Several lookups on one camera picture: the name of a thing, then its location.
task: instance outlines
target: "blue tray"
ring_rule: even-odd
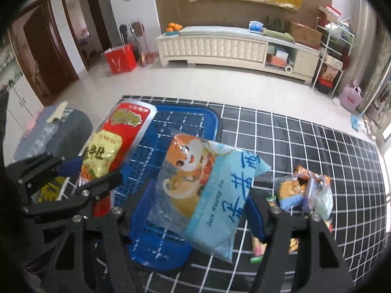
[[[173,138],[172,130],[216,139],[218,117],[213,111],[172,105],[157,105],[156,108],[158,113],[142,141],[128,164],[121,169],[124,181],[116,189],[115,206],[122,206],[126,198],[136,192],[146,179],[156,180]],[[177,234],[147,220],[153,197],[154,185],[150,184],[133,215],[132,226],[135,228],[130,232],[132,244],[128,245],[128,250],[133,261],[152,270],[166,272],[183,266],[192,248]]]

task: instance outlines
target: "cartoon squirrel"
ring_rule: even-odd
[[[216,156],[204,147],[201,140],[178,134],[171,143],[166,159],[177,168],[173,178],[163,182],[164,191],[184,216],[191,218],[203,188],[212,172]]]

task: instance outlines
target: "red bucket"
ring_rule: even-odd
[[[132,44],[109,48],[104,52],[104,55],[113,74],[132,71],[137,67]]]

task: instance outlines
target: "pile of oranges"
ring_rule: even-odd
[[[183,29],[183,26],[177,23],[170,23],[166,28],[166,32],[180,31]]]

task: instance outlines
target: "black grid tablecloth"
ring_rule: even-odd
[[[386,200],[373,143],[325,126],[260,110],[177,98],[133,98],[151,104],[163,102],[210,108],[222,119],[221,142],[255,151],[271,166],[266,174],[270,180],[291,174],[299,164],[329,175],[334,196],[333,235],[352,280],[359,283],[375,265],[384,247]],[[271,184],[257,180],[254,188],[272,193]],[[251,233],[247,221],[242,219],[235,235],[233,264],[195,251],[190,264],[176,276],[151,273],[144,274],[141,280],[145,290],[152,293],[247,292],[259,268],[259,264],[250,264],[250,258]],[[291,290],[296,258],[296,252],[289,256],[281,292]]]

